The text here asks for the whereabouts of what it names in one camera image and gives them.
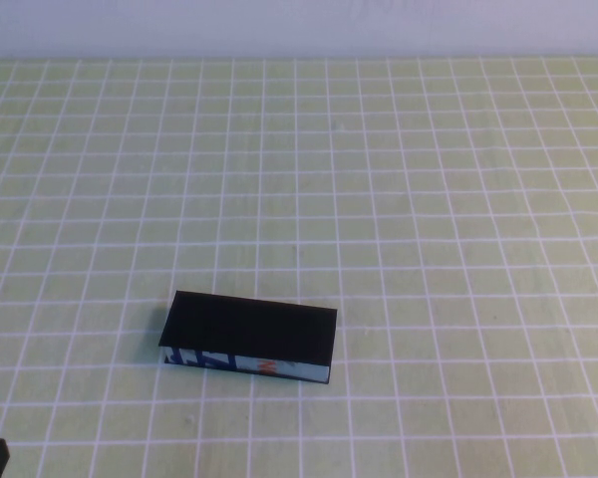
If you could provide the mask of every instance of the black box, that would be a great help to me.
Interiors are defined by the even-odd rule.
[[[177,291],[159,346],[165,363],[328,383],[337,311]]]

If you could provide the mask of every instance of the table surface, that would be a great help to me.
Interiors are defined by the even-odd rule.
[[[159,364],[177,289],[337,308],[330,384]],[[0,61],[0,436],[9,477],[598,476],[598,57]]]

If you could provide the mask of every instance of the box side label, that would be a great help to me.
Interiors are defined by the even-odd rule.
[[[301,363],[297,361],[271,360],[199,352],[175,347],[164,347],[167,363],[180,365],[205,366],[223,370],[242,370],[266,373],[270,375],[286,375],[316,381],[326,381],[330,368],[323,365]]]

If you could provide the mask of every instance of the grid mat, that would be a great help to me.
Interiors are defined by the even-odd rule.
[[[176,289],[329,385],[160,365]],[[6,476],[598,476],[598,57],[0,62]]]

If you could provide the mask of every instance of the white grid line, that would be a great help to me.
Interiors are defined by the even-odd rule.
[[[356,66],[356,70],[357,70],[357,82],[359,83],[359,89],[361,89],[361,76],[359,73],[359,60],[357,60],[355,66]],[[363,111],[364,111],[363,99],[361,99],[360,103],[361,103],[361,121],[362,121],[362,125],[363,125],[363,131],[365,131],[366,123],[365,123],[364,116],[363,116]],[[370,157],[369,157],[368,137],[366,134],[364,134],[364,145],[366,147],[366,162],[368,164],[368,182],[370,183],[370,200],[372,202],[372,215],[374,217],[375,236],[379,237],[379,224],[377,223],[377,206],[375,204],[375,194],[374,194],[374,189],[373,189],[373,185],[372,185],[372,176],[370,174],[371,163],[370,163]],[[379,273],[381,275],[381,291],[384,296],[383,297],[383,309],[384,309],[384,314],[386,316],[386,320],[388,321],[388,324],[389,324],[390,323],[390,314],[388,311],[388,301],[386,299],[386,281],[384,278],[383,258],[382,258],[381,249],[379,247],[379,244],[376,244],[376,248],[377,248],[377,257],[379,259]],[[405,433],[404,433],[404,428],[403,428],[403,417],[402,417],[402,413],[401,413],[401,404],[399,403],[399,400],[396,398],[396,395],[398,394],[398,392],[397,392],[397,371],[396,371],[395,364],[394,364],[394,352],[392,350],[392,338],[391,337],[388,337],[388,352],[390,354],[392,381],[393,381],[393,387],[394,387],[394,392],[395,392],[395,406],[397,407],[397,419],[399,420],[399,434],[401,435],[401,458],[403,460],[403,468],[406,473],[406,477],[408,477],[408,476],[410,476],[410,471],[409,471],[409,466],[408,466],[408,455],[406,453],[406,441],[405,441]]]
[[[328,60],[325,61],[326,63],[326,92],[329,93],[329,87],[327,86],[327,84],[329,83],[328,81]],[[327,97],[326,100],[327,103],[327,107],[328,107],[328,124],[332,125],[332,116],[331,116],[331,109],[330,109],[330,96]],[[334,148],[333,148],[333,144],[334,144],[334,140],[332,137],[332,128],[330,128],[331,132],[329,134],[329,141],[330,141],[330,167],[331,167],[331,172],[332,172],[332,189],[336,190],[336,184],[335,184],[335,158],[334,158]],[[336,237],[336,242],[337,242],[337,264],[339,266],[341,266],[341,247],[340,247],[340,238],[341,235],[339,233],[339,220],[337,219],[337,211],[338,206],[337,203],[335,202],[335,237]],[[338,271],[338,280],[339,280],[339,298],[338,298],[338,303],[339,303],[339,310],[343,309],[343,278],[342,278],[342,274],[341,274],[341,269],[339,269]],[[344,315],[341,314],[337,314],[340,319],[339,319],[339,323],[345,325],[344,321]],[[348,434],[349,434],[349,438],[350,438],[350,461],[352,463],[352,478],[357,478],[357,466],[356,466],[356,453],[355,453],[355,443],[354,443],[354,428],[353,428],[353,421],[352,421],[352,400],[351,400],[351,396],[352,393],[350,392],[351,389],[351,384],[350,384],[350,368],[348,367],[348,341],[346,339],[346,334],[342,334],[342,347],[343,347],[343,357],[344,357],[344,370],[345,370],[345,381],[346,381],[346,395],[347,395],[347,405],[348,405]]]

